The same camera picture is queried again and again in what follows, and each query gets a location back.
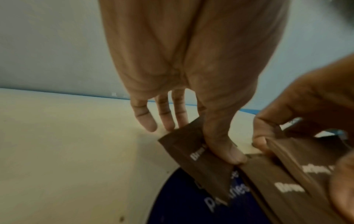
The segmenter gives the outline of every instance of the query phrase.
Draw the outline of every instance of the human hand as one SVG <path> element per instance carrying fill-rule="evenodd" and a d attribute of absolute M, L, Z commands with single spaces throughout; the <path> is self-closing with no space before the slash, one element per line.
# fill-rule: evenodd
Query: human hand
<path fill-rule="evenodd" d="M 279 125 L 300 117 L 281 130 Z M 267 154 L 266 138 L 308 137 L 330 128 L 347 132 L 354 143 L 354 55 L 309 72 L 254 118 L 253 145 Z M 330 196 L 354 223 L 354 153 L 341 158 L 330 181 Z"/>
<path fill-rule="evenodd" d="M 135 117 L 148 131 L 155 98 L 164 127 L 188 123 L 184 89 L 195 91 L 209 148 L 225 161 L 246 157 L 228 136 L 237 110 L 253 96 L 259 73 L 284 29 L 287 0 L 100 0 L 113 62 L 131 96 Z"/>

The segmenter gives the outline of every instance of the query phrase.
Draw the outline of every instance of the gray wall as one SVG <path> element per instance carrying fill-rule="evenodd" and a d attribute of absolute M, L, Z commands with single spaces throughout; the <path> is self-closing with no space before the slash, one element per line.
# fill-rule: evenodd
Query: gray wall
<path fill-rule="evenodd" d="M 354 52 L 350 13 L 338 1 L 293 0 L 283 41 L 245 108 L 262 109 L 302 73 Z M 0 87 L 127 98 L 97 1 L 1 0 Z M 186 100 L 196 103 L 192 91 Z"/>

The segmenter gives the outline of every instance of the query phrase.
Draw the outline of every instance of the blue edge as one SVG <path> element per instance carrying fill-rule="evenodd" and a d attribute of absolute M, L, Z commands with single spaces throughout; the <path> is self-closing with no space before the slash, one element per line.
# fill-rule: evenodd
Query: blue edge
<path fill-rule="evenodd" d="M 15 89 L 15 88 L 8 88 L 8 87 L 1 87 L 2 89 Z M 15 89 L 15 90 L 24 90 L 24 91 L 35 91 L 35 92 L 43 92 L 43 93 L 58 93 L 58 94 L 66 94 L 66 95 L 76 95 L 76 96 L 90 96 L 90 97 L 98 97 L 98 98 L 108 98 L 108 99 L 118 99 L 118 100 L 130 100 L 128 98 L 121 98 L 121 97 L 109 97 L 109 96 L 95 96 L 95 95 L 85 95 L 85 94 L 77 94 L 77 93 L 68 93 L 68 92 L 52 92 L 48 90 L 34 90 L 34 89 Z M 186 104 L 187 106 L 195 106 L 195 104 Z M 240 111 L 249 113 L 249 114 L 257 114 L 260 110 L 253 110 L 253 109 L 240 109 Z M 333 134 L 339 135 L 340 130 L 327 130 L 328 132 L 331 132 Z"/>

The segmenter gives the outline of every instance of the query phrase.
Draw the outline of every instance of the table surface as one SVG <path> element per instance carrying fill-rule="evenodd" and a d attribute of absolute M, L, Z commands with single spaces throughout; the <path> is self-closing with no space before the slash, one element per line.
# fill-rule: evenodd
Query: table surface
<path fill-rule="evenodd" d="M 178 165 L 145 131 L 129 100 L 0 89 L 0 223 L 144 223 Z M 186 106 L 189 121 L 198 117 Z M 238 112 L 230 138 L 244 153 L 254 115 Z"/>

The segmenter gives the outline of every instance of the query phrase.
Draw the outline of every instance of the dark blue round object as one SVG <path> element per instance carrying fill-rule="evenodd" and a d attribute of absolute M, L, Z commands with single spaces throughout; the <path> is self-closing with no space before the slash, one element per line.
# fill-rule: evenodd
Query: dark blue round object
<path fill-rule="evenodd" d="M 271 224 L 248 187 L 233 172 L 229 207 L 215 201 L 181 168 L 160 191 L 148 224 Z"/>

